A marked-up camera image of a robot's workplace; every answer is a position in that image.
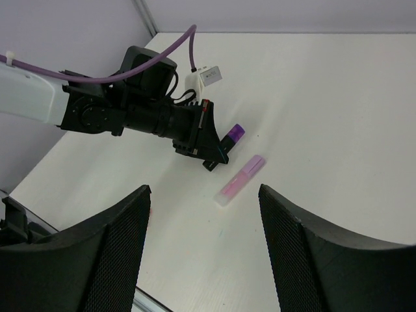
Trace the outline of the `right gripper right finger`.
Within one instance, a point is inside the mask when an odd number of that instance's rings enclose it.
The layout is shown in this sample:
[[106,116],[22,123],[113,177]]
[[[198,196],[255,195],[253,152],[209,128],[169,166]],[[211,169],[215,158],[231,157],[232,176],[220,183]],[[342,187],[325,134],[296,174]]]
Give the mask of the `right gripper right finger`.
[[282,311],[414,311],[415,247],[362,235],[258,193]]

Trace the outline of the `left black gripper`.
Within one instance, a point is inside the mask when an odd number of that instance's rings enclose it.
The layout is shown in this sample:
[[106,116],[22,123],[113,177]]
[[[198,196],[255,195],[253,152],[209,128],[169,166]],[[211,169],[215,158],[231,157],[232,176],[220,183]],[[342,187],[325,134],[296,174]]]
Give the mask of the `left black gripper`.
[[218,137],[214,122],[214,104],[203,99],[201,105],[170,105],[172,144],[175,152],[204,160],[203,167],[213,171],[218,163],[227,164],[229,157]]

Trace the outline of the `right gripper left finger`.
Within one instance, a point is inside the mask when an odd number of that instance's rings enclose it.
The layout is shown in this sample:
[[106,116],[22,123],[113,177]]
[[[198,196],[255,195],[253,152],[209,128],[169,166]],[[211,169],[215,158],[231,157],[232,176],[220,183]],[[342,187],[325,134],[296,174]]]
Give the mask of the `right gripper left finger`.
[[143,185],[72,227],[1,247],[1,310],[130,311],[150,194]]

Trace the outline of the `purple highlighter cap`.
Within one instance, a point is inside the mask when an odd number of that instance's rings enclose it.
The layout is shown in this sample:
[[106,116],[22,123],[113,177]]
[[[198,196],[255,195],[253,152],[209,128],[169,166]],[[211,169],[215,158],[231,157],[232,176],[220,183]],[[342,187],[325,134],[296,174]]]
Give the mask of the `purple highlighter cap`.
[[234,143],[237,143],[245,134],[245,130],[239,125],[235,124],[227,133],[227,137],[229,137]]

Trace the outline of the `pink marker pen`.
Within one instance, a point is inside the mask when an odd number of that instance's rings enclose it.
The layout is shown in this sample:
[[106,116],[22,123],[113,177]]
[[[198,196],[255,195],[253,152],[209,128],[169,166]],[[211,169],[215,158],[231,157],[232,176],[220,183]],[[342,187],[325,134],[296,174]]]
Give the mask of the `pink marker pen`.
[[214,201],[222,207],[230,203],[248,182],[264,167],[266,160],[254,155],[230,181],[215,195]]

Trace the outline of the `black purple highlighter pen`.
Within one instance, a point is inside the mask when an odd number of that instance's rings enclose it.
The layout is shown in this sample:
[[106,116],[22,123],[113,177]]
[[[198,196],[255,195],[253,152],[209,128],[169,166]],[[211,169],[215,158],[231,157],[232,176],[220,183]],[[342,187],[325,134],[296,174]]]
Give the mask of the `black purple highlighter pen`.
[[223,151],[225,152],[225,154],[227,155],[235,146],[236,143],[234,143],[228,136],[225,136],[222,140],[221,140],[221,147],[223,149]]

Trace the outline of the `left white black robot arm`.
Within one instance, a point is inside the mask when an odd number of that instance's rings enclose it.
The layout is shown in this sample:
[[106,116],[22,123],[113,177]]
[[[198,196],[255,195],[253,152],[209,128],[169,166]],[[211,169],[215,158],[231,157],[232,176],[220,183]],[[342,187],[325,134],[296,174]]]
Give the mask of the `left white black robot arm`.
[[228,163],[213,102],[198,100],[193,88],[172,98],[179,82],[176,70],[177,64],[164,58],[130,78],[99,84],[79,83],[80,74],[72,71],[66,72],[71,81],[60,81],[1,64],[1,112],[78,133],[150,133],[172,140],[176,153]]

